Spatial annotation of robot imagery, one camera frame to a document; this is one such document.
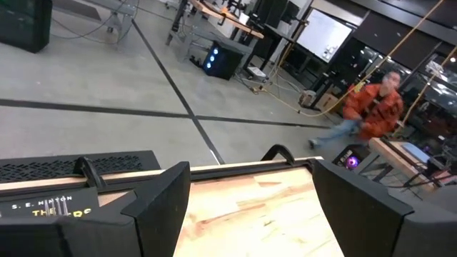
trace wooden board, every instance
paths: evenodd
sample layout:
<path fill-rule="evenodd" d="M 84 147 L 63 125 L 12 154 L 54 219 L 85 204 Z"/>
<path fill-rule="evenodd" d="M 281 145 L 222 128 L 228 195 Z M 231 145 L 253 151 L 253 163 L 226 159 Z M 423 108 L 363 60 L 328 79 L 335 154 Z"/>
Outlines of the wooden board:
<path fill-rule="evenodd" d="M 400 141 L 391 141 L 391 145 L 399 150 L 402 154 L 408 157 L 410 160 L 416 162 L 418 165 L 426 168 L 426 164 L 422 164 L 418 159 L 412 156 L 409 152 L 407 152 L 401 146 L 403 142 Z M 384 157 L 387 162 L 389 162 L 392 167 L 397 168 L 399 171 L 402 171 L 407 177 L 412 178 L 415 176 L 418 171 L 406 160 L 401 158 L 393 149 L 387 146 L 384 142 L 382 142 L 379 138 L 373 138 L 370 140 L 370 148 L 379 153 L 382 157 Z M 444 176 L 448 176 L 448 172 L 443 172 L 437 175 L 435 178 L 442 178 Z M 453 178 L 448 178 L 443 180 L 443 182 L 450 181 Z M 412 183 L 422 183 L 430 181 L 423 175 L 418 176 Z M 438 187 L 434 183 L 428 183 L 422 186 L 427 191 L 435 191 Z"/>
<path fill-rule="evenodd" d="M 403 172 L 407 177 L 412 178 L 418 173 L 418 171 L 411 164 L 409 164 L 406 160 L 401 158 L 394 150 L 392 150 L 389 146 L 382 142 L 380 138 L 371 139 L 369 144 L 370 149 L 373 149 L 374 151 L 379 153 L 379 155 L 385 158 L 387 162 L 392 165 L 392 167 Z M 411 156 L 408 152 L 404 151 L 400 145 L 394 144 L 394 147 L 402 151 L 402 153 L 405 153 L 408 157 Z M 428 179 L 425 176 L 420 175 L 412 183 L 421 183 L 424 181 L 428 181 Z M 434 191 L 436 189 L 436 187 L 432 183 L 423 185 L 423 188 L 427 191 Z"/>
<path fill-rule="evenodd" d="M 205 14 L 211 15 L 212 17 L 215 17 L 217 19 L 222 19 L 224 17 L 224 16 L 222 16 L 221 12 L 218 12 L 218 11 L 215 11 L 213 9 L 206 7 L 199 0 L 190 0 L 190 3 L 199 11 L 204 12 Z M 235 16 L 231 15 L 230 13 L 228 13 L 226 15 L 227 15 L 226 22 L 233 24 L 236 28 L 238 28 L 242 31 L 248 32 L 251 35 L 254 35 L 260 39 L 263 39 L 262 33 L 254 31 L 251 28 L 241 24 L 239 22 L 239 20 Z"/>
<path fill-rule="evenodd" d="M 304 168 L 191 185 L 175 252 L 187 256 L 343 256 Z"/>

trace purple light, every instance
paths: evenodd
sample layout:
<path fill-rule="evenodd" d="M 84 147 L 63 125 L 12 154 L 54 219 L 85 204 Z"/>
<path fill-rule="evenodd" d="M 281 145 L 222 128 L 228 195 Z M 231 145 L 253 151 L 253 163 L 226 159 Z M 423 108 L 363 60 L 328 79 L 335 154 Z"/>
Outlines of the purple light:
<path fill-rule="evenodd" d="M 346 168 L 354 169 L 358 166 L 358 158 L 355 156 L 351 156 L 346 160 Z"/>

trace gray concrete floor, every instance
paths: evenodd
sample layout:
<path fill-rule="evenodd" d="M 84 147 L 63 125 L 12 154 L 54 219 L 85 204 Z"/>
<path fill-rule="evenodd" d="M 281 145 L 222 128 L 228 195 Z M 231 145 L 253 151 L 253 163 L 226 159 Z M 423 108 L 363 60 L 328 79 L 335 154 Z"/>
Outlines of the gray concrete floor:
<path fill-rule="evenodd" d="M 176 13 L 153 0 L 142 0 L 141 7 L 169 18 Z M 80 34 L 97 27 L 65 14 L 54 12 L 53 17 Z M 208 77 L 190 62 L 181 63 L 176 43 L 164 43 L 171 21 L 140 11 L 136 22 L 196 115 L 332 125 L 324 116 L 306 117 L 268 94 L 254 95 L 233 79 Z M 51 32 L 58 36 L 51 36 L 39 54 L 0 44 L 0 98 L 186 114 L 137 30 L 131 29 L 119 48 L 86 39 L 62 39 L 74 34 L 55 23 Z M 116 40 L 106 29 L 89 38 Z M 285 82 L 280 84 L 284 87 L 279 89 L 281 99 L 298 108 L 298 93 Z M 277 88 L 270 90 L 278 93 Z M 258 161 L 275 143 L 288 147 L 295 157 L 319 155 L 331 160 L 348 143 L 344 139 L 325 151 L 313 152 L 307 140 L 324 129 L 225 121 L 201 124 L 226 163 Z M 164 168 L 178 161 L 190 161 L 192 166 L 217 164 L 190 119 L 3 106 L 0 139 L 1 158 L 151 149 Z"/>

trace whiteboard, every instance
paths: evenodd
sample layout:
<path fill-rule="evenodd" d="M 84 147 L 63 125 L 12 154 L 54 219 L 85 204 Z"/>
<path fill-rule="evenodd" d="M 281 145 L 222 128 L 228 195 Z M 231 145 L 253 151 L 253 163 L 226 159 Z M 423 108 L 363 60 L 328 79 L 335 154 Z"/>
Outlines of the whiteboard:
<path fill-rule="evenodd" d="M 315 9 L 307 20 L 309 25 L 299 36 L 297 43 L 329 62 L 352 29 Z"/>

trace wooden table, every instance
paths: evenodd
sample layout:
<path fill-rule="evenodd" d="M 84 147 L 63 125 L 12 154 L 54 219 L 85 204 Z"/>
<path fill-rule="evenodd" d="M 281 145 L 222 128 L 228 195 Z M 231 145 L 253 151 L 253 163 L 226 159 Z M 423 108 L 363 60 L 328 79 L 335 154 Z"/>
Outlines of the wooden table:
<path fill-rule="evenodd" d="M 426 163 L 421 163 L 418 159 L 416 159 L 405 149 L 403 149 L 402 144 L 405 142 L 390 141 L 389 143 L 391 146 L 388 146 L 387 144 L 382 142 L 380 138 L 371 139 L 369 142 L 371 154 L 360 163 L 360 165 L 356 168 L 354 172 L 363 173 L 377 158 L 382 157 L 389 164 L 389 167 L 386 168 L 383 172 L 381 172 L 379 177 L 382 178 L 382 176 L 387 175 L 392 169 L 398 169 L 409 178 L 417 176 L 419 171 L 410 162 L 408 162 L 405 158 L 399 155 L 397 151 L 401 152 L 403 156 L 405 156 L 407 159 L 415 163 L 417 166 L 426 168 Z M 435 178 L 442 178 L 447 175 L 449 175 L 449 173 L 443 172 L 437 175 Z M 418 175 L 411 182 L 411 184 L 422 183 L 427 181 L 430 180 L 426 178 L 424 175 Z M 423 185 L 421 187 L 426 191 L 435 191 L 438 188 L 438 186 L 434 183 L 427 183 L 426 185 Z"/>
<path fill-rule="evenodd" d="M 196 167 L 191 172 L 276 162 L 281 160 Z M 108 181 L 161 172 L 103 177 Z M 84 178 L 4 183 L 0 184 L 0 191 L 75 180 L 84 181 Z M 125 193 L 100 195 L 100 206 Z M 343 254 L 323 214 L 311 174 L 305 168 L 290 168 L 192 183 L 175 256 L 331 257 Z"/>
<path fill-rule="evenodd" d="M 196 13 L 194 14 L 194 17 L 191 18 L 192 21 L 191 24 L 189 24 L 189 28 L 186 32 L 186 35 L 180 36 L 178 34 L 179 23 L 181 17 L 184 15 L 184 8 L 186 7 L 186 4 L 188 2 L 190 2 L 194 6 L 194 8 L 196 9 Z M 237 29 L 241 29 L 242 31 L 248 34 L 253 35 L 251 43 L 249 44 L 249 46 L 246 46 L 244 44 L 240 44 L 237 41 L 227 39 L 225 36 L 218 36 L 215 33 L 201 29 L 200 22 L 202 20 L 203 15 L 209 15 L 220 20 L 224 19 L 224 22 L 229 22 L 230 24 L 234 25 Z M 259 39 L 263 39 L 263 34 L 240 23 L 239 20 L 232 14 L 220 12 L 215 7 L 213 7 L 209 2 L 201 3 L 199 0 L 181 0 L 173 25 L 170 28 L 169 35 L 167 37 L 165 44 L 169 46 L 172 39 L 177 39 L 178 43 L 180 44 L 179 59 L 183 61 L 187 57 L 189 49 L 191 47 L 196 47 L 200 50 L 207 51 L 207 49 L 203 48 L 202 46 L 195 44 L 195 40 L 197 40 L 198 38 L 204 38 L 210 41 L 220 41 L 230 47 L 234 47 L 243 54 L 243 58 L 240 62 L 240 65 L 238 66 L 243 67 L 243 65 L 247 62 L 250 54 L 252 53 L 257 41 Z"/>

